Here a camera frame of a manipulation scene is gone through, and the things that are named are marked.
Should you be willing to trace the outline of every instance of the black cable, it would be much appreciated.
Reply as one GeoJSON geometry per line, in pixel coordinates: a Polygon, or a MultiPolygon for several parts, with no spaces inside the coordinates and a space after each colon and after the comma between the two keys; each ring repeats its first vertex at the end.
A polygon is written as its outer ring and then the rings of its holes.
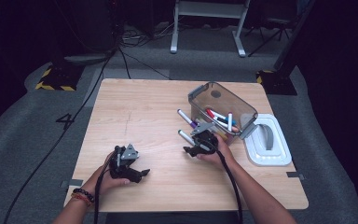
{"type": "Polygon", "coordinates": [[[123,53],[123,51],[121,50],[121,48],[118,48],[118,50],[120,51],[121,55],[123,56],[124,64],[126,64],[127,75],[129,76],[129,79],[131,79],[129,67],[128,67],[128,65],[127,65],[126,56],[124,56],[124,53],[123,53]]]}
{"type": "Polygon", "coordinates": [[[141,61],[139,61],[138,59],[136,59],[136,58],[134,58],[134,57],[130,56],[130,55],[129,55],[129,54],[127,54],[127,53],[124,53],[124,52],[122,52],[122,53],[123,53],[123,54],[125,54],[125,55],[127,55],[128,57],[132,58],[132,59],[133,59],[133,60],[135,60],[136,62],[141,63],[141,64],[143,64],[144,66],[146,66],[146,67],[148,67],[148,68],[152,69],[153,71],[155,71],[155,72],[159,73],[160,75],[162,75],[162,76],[166,77],[168,80],[172,80],[170,77],[167,77],[167,76],[165,76],[164,74],[160,73],[158,70],[156,70],[156,69],[155,69],[155,68],[153,68],[152,66],[147,65],[146,63],[142,63],[141,61]]]}
{"type": "Polygon", "coordinates": [[[124,48],[141,47],[147,44],[150,40],[151,39],[147,35],[138,35],[138,32],[135,30],[126,30],[122,36],[120,46],[124,48]],[[125,41],[125,39],[137,39],[137,40],[136,43],[128,43],[125,41]]]}
{"type": "Polygon", "coordinates": [[[217,155],[219,156],[220,158],[220,161],[222,162],[223,166],[225,167],[225,170],[228,174],[228,177],[229,177],[229,180],[231,181],[231,184],[232,184],[232,188],[234,188],[234,192],[235,192],[235,197],[237,199],[237,205],[238,205],[238,216],[239,216],[239,223],[242,224],[243,222],[243,215],[242,215],[242,204],[241,204],[241,197],[240,197],[240,194],[238,192],[238,188],[237,188],[237,184],[235,183],[235,178],[234,176],[232,175],[231,171],[229,170],[228,168],[228,165],[226,163],[226,159],[225,159],[225,156],[223,156],[222,152],[219,151],[218,148],[216,148],[212,143],[208,142],[208,141],[205,141],[203,139],[198,139],[198,141],[201,141],[207,145],[209,145],[211,148],[213,148],[217,155]]]}
{"type": "MultiPolygon", "coordinates": [[[[84,101],[83,105],[77,110],[77,112],[74,115],[73,121],[75,121],[75,118],[77,117],[77,115],[80,113],[80,111],[83,109],[83,107],[85,106],[86,102],[90,99],[92,93],[94,92],[97,84],[99,83],[99,80],[102,76],[103,70],[106,67],[107,63],[109,62],[109,60],[112,58],[114,52],[110,53],[110,56],[105,60],[104,64],[103,64],[103,68],[101,70],[101,74],[98,76],[97,81],[94,84],[94,87],[92,88],[91,92],[89,93],[89,96],[87,97],[87,99],[84,101]]],[[[51,149],[48,151],[48,154],[43,158],[43,160],[41,162],[39,162],[39,164],[36,166],[36,168],[34,169],[34,171],[31,173],[31,175],[27,178],[27,180],[24,182],[24,184],[21,186],[19,192],[17,193],[16,197],[14,198],[13,202],[11,203],[10,207],[7,210],[7,214],[5,216],[5,220],[4,220],[4,224],[7,223],[8,218],[10,216],[11,210],[14,207],[14,204],[16,203],[16,201],[19,199],[22,191],[25,189],[25,187],[27,186],[27,184],[29,183],[29,181],[32,179],[32,177],[34,176],[34,174],[37,172],[37,170],[40,168],[40,166],[42,166],[42,164],[45,162],[45,160],[48,158],[48,156],[51,154],[51,152],[53,152],[53,150],[55,149],[55,147],[61,142],[62,138],[65,136],[66,132],[69,130],[69,128],[71,127],[71,125],[73,124],[73,122],[68,122],[68,126],[66,129],[64,129],[64,131],[62,132],[62,134],[60,135],[60,137],[57,139],[57,141],[54,143],[53,147],[51,147],[51,149]]]]}
{"type": "Polygon", "coordinates": [[[104,164],[103,169],[101,170],[101,173],[98,176],[97,183],[95,184],[94,224],[98,224],[98,215],[99,215],[99,209],[100,209],[100,189],[101,189],[101,184],[103,182],[103,176],[106,172],[109,171],[109,170],[105,170],[105,169],[109,165],[113,156],[114,156],[114,153],[112,153],[112,155],[110,155],[108,161],[104,164]]]}

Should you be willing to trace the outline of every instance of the cable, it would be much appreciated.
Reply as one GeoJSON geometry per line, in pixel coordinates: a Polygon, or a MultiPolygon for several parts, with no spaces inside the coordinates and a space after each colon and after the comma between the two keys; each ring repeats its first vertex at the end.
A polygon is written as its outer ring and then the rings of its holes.
{"type": "Polygon", "coordinates": [[[238,192],[238,188],[237,188],[237,184],[235,183],[235,179],[234,179],[234,176],[232,175],[231,171],[229,170],[228,168],[228,165],[226,163],[226,159],[225,157],[223,156],[222,152],[219,151],[218,148],[216,148],[212,143],[208,142],[208,141],[205,141],[203,139],[198,139],[199,141],[209,145],[210,147],[212,147],[217,155],[219,156],[220,158],[220,161],[222,162],[223,166],[225,167],[225,170],[228,174],[228,177],[229,177],[229,180],[231,181],[231,184],[232,184],[232,188],[234,188],[234,192],[235,192],[235,197],[237,199],[237,205],[238,205],[238,216],[239,216],[239,223],[242,224],[243,222],[243,214],[242,214],[242,204],[241,204],[241,198],[240,198],[240,194],[238,192]]]}
{"type": "Polygon", "coordinates": [[[118,48],[118,50],[120,51],[121,55],[123,56],[124,64],[126,64],[127,75],[129,76],[129,79],[131,79],[130,71],[129,71],[129,67],[128,67],[128,65],[127,65],[126,57],[124,56],[124,53],[123,53],[123,51],[121,50],[121,48],[118,48]]]}
{"type": "Polygon", "coordinates": [[[98,176],[97,183],[95,184],[95,195],[94,195],[94,199],[95,199],[95,204],[94,204],[94,223],[95,224],[98,223],[98,215],[99,215],[99,209],[100,209],[100,189],[101,189],[101,184],[103,182],[103,176],[104,176],[104,174],[106,172],[109,171],[109,170],[105,170],[105,169],[109,165],[109,163],[112,160],[113,156],[114,156],[114,153],[112,153],[112,155],[110,155],[109,160],[104,164],[103,169],[101,170],[101,173],[98,176]]]}
{"type": "Polygon", "coordinates": [[[138,59],[136,59],[136,58],[134,58],[134,57],[130,56],[130,55],[129,55],[129,54],[127,54],[127,53],[124,53],[124,52],[122,52],[122,53],[123,53],[124,55],[127,55],[128,57],[130,57],[130,58],[134,59],[136,62],[141,63],[141,64],[143,64],[144,66],[146,66],[146,67],[148,67],[148,68],[152,69],[153,71],[155,71],[155,72],[159,73],[159,74],[160,74],[160,75],[162,75],[163,77],[166,77],[168,80],[172,80],[170,77],[167,77],[167,76],[165,76],[164,74],[160,73],[158,70],[156,70],[156,69],[155,69],[155,68],[153,68],[152,66],[147,65],[146,63],[142,63],[141,61],[139,61],[138,59]]]}
{"type": "MultiPolygon", "coordinates": [[[[94,84],[94,87],[92,88],[91,92],[89,93],[89,96],[87,97],[87,99],[84,101],[83,105],[81,107],[79,107],[79,109],[77,110],[77,112],[74,115],[73,121],[75,121],[75,118],[77,117],[77,115],[80,113],[80,111],[83,109],[83,107],[85,106],[86,102],[90,99],[92,93],[94,92],[97,84],[99,83],[99,80],[102,76],[103,70],[106,67],[107,63],[109,62],[109,60],[112,58],[114,52],[110,53],[110,57],[108,57],[102,67],[101,73],[98,76],[97,81],[94,84]]],[[[66,129],[63,130],[62,134],[60,135],[60,137],[57,139],[57,141],[54,143],[54,145],[51,147],[51,149],[48,151],[48,154],[46,154],[46,156],[43,158],[43,160],[41,162],[39,162],[39,164],[36,166],[36,168],[34,169],[34,171],[31,173],[31,175],[27,178],[27,180],[24,182],[24,184],[21,186],[19,192],[17,193],[16,197],[14,198],[13,202],[11,203],[10,207],[7,210],[7,214],[5,216],[5,220],[4,220],[4,224],[7,223],[8,218],[10,216],[11,210],[14,207],[14,204],[16,203],[16,201],[19,199],[22,191],[25,189],[25,187],[27,186],[27,184],[30,182],[30,180],[32,179],[32,177],[34,176],[34,174],[38,171],[38,169],[40,168],[40,166],[42,166],[42,164],[45,162],[45,160],[48,158],[48,156],[51,154],[51,152],[53,152],[53,150],[56,148],[56,146],[61,142],[62,138],[65,136],[66,132],[69,130],[69,128],[71,127],[71,125],[73,124],[73,122],[69,122],[68,126],[66,129]]]]}
{"type": "Polygon", "coordinates": [[[120,46],[124,47],[124,48],[134,48],[134,47],[141,47],[145,44],[147,44],[151,39],[148,38],[147,35],[138,35],[138,33],[136,31],[133,30],[127,30],[125,33],[127,32],[134,32],[134,35],[123,35],[122,41],[120,42],[120,46]],[[129,40],[129,39],[137,39],[136,43],[127,43],[124,40],[129,40]]]}
{"type": "MultiPolygon", "coordinates": [[[[179,19],[178,19],[178,25],[180,25],[180,23],[179,23],[179,21],[181,20],[181,19],[183,19],[185,16],[181,16],[179,19]]],[[[166,36],[166,35],[172,35],[173,34],[173,31],[172,31],[172,33],[170,33],[170,34],[165,34],[165,35],[163,35],[163,33],[165,32],[165,31],[168,31],[168,28],[170,28],[170,27],[172,27],[173,25],[175,25],[175,23],[173,22],[173,23],[171,23],[171,24],[169,24],[167,27],[165,27],[162,31],[160,31],[158,34],[156,34],[155,35],[155,37],[158,37],[158,36],[160,36],[159,38],[155,38],[155,39],[161,39],[162,37],[164,37],[164,36],[166,36]]]]}

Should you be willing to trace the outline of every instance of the human hand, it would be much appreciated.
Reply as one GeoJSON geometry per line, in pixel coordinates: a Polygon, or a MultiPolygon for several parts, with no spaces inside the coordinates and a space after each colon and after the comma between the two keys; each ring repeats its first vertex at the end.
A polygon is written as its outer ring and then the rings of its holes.
{"type": "MultiPolygon", "coordinates": [[[[223,138],[219,134],[216,134],[216,133],[214,134],[214,136],[218,140],[217,148],[222,153],[222,155],[225,157],[227,165],[237,163],[234,159],[234,156],[231,153],[231,150],[229,149],[228,145],[223,140],[223,138]]],[[[208,154],[198,154],[197,158],[202,161],[211,162],[216,167],[218,167],[222,170],[225,170],[225,168],[220,160],[220,157],[217,155],[216,152],[214,154],[209,154],[209,155],[208,154]]]]}
{"type": "MultiPolygon", "coordinates": [[[[86,190],[88,193],[95,195],[95,185],[97,184],[98,177],[101,174],[101,171],[103,170],[104,165],[109,160],[110,156],[113,152],[111,152],[105,159],[102,166],[98,167],[96,171],[92,174],[92,176],[89,178],[89,180],[81,187],[82,189],[86,190]]],[[[103,182],[101,183],[100,188],[100,194],[104,194],[109,189],[116,188],[123,185],[130,184],[130,180],[127,178],[112,178],[109,171],[109,166],[106,167],[103,174],[103,182]]]]}

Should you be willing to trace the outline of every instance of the beaded bracelet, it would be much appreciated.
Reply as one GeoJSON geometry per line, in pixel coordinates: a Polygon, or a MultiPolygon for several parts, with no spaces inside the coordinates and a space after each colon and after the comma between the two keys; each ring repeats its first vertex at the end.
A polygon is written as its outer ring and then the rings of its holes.
{"type": "Polygon", "coordinates": [[[86,192],[84,189],[74,189],[73,193],[82,193],[87,196],[91,203],[94,203],[94,197],[90,193],[86,192]]]}
{"type": "Polygon", "coordinates": [[[85,202],[87,207],[90,207],[90,205],[92,205],[92,202],[90,202],[90,200],[86,196],[84,196],[80,193],[72,193],[71,197],[85,202]]]}

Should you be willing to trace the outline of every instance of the yellow black warning tape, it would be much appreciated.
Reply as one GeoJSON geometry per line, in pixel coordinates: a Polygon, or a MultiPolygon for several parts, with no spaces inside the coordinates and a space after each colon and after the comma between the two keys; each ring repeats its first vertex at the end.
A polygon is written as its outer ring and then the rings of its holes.
{"type": "Polygon", "coordinates": [[[255,73],[255,78],[256,78],[257,83],[263,85],[263,79],[260,76],[261,73],[274,73],[274,72],[269,71],[269,70],[260,70],[260,71],[255,73]]]}
{"type": "Polygon", "coordinates": [[[52,65],[48,67],[43,76],[40,78],[39,82],[36,85],[36,89],[43,89],[49,91],[75,91],[76,85],[74,84],[62,84],[59,81],[54,80],[54,75],[52,72],[52,65]]]}

